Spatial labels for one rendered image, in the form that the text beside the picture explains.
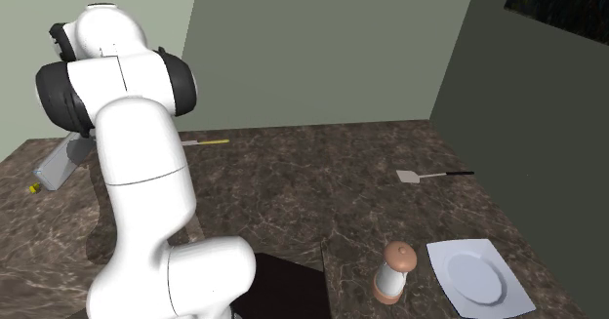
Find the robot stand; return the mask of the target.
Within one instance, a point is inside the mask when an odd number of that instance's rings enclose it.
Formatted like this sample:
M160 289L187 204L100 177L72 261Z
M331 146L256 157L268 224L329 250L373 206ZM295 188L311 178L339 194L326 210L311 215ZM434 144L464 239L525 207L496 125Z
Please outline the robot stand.
M332 319L322 271L264 253L247 293L232 304L242 319Z

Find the white square plate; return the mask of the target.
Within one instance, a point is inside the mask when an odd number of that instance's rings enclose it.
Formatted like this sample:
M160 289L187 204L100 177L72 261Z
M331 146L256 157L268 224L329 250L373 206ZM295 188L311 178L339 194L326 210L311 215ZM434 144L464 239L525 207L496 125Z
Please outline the white square plate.
M439 285L460 316L508 319L536 310L490 240L440 241L426 249Z

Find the dark wall picture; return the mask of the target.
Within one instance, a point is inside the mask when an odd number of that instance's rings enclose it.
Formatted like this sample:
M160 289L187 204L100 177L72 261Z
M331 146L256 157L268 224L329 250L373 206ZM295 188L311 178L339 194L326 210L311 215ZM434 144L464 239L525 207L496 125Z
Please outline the dark wall picture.
M609 0L507 0L505 9L609 46Z

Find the white pepper mill tan top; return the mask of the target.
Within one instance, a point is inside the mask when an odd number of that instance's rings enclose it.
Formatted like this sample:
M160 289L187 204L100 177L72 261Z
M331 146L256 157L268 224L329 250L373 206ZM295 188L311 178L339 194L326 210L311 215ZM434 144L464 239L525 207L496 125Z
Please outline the white pepper mill tan top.
M383 304L396 304L403 294L407 274L415 269L415 250L402 241L391 241L384 248L384 261L373 277L374 297Z

